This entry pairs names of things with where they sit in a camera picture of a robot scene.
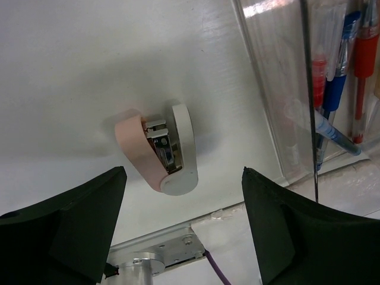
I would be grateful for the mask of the pink mini stapler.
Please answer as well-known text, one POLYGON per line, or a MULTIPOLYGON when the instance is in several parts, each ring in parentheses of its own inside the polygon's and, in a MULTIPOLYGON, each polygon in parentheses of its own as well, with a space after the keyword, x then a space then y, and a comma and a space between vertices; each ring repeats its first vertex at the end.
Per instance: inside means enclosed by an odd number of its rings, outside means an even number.
POLYGON ((125 157, 155 191, 185 195, 198 184, 195 138, 188 108, 172 106, 174 129, 165 119, 148 121, 135 115, 115 125, 125 157))

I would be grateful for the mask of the red ballpoint pen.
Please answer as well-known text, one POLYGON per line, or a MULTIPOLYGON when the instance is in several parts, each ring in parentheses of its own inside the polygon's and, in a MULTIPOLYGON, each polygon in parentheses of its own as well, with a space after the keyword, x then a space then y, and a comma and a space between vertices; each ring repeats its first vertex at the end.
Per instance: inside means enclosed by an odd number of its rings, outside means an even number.
POLYGON ((360 1, 361 18, 354 48, 354 76, 357 78, 352 139, 363 142, 366 125, 366 80, 375 68, 379 40, 379 1, 360 1))

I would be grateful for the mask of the blue ballpoint pen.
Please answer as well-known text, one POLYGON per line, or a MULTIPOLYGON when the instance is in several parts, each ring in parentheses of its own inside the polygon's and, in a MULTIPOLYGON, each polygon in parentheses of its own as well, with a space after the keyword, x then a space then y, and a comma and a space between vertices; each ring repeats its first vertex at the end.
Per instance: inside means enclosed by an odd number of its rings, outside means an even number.
POLYGON ((360 11, 351 12, 345 16, 340 39, 337 62, 334 69, 334 78, 326 81, 321 115, 332 125, 336 110, 339 107, 341 95, 349 69, 349 62, 356 40, 360 11))

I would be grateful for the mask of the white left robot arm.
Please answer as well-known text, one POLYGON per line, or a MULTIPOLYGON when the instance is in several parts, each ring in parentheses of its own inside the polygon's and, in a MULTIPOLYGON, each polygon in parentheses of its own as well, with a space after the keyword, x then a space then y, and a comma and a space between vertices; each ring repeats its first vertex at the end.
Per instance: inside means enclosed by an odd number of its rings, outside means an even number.
MULTIPOLYGON (((114 167, 72 190, 1 216, 2 284, 150 284, 153 252, 107 262, 127 175, 114 167)), ((242 190, 263 284, 378 284, 379 221, 344 213, 245 168, 242 190)))

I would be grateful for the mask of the blue gel pen clear cap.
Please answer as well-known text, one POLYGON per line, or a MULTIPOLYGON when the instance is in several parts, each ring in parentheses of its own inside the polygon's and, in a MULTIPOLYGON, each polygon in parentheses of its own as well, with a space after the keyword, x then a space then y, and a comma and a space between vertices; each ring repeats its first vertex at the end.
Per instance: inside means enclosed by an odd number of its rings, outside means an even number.
POLYGON ((314 111, 315 116, 315 131, 319 137, 325 138, 325 140, 330 140, 338 145, 340 148, 346 152, 358 156, 362 151, 361 148, 350 141, 344 134, 342 134, 337 128, 329 123, 328 119, 323 117, 316 110, 314 111))

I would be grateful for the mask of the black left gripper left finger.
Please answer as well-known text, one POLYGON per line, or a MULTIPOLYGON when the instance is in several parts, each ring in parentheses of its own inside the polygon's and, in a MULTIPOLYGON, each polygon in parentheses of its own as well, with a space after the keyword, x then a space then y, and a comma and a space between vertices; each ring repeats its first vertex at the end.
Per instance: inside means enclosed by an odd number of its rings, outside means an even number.
POLYGON ((127 175, 114 167, 1 216, 1 284, 101 282, 127 175))

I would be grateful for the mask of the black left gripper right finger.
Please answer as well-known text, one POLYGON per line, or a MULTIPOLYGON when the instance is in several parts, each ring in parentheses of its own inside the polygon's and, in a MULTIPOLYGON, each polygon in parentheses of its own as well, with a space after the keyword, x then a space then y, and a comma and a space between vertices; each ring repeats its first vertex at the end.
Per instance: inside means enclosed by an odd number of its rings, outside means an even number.
POLYGON ((379 221, 318 204, 251 168, 242 191, 264 284, 378 284, 379 221))

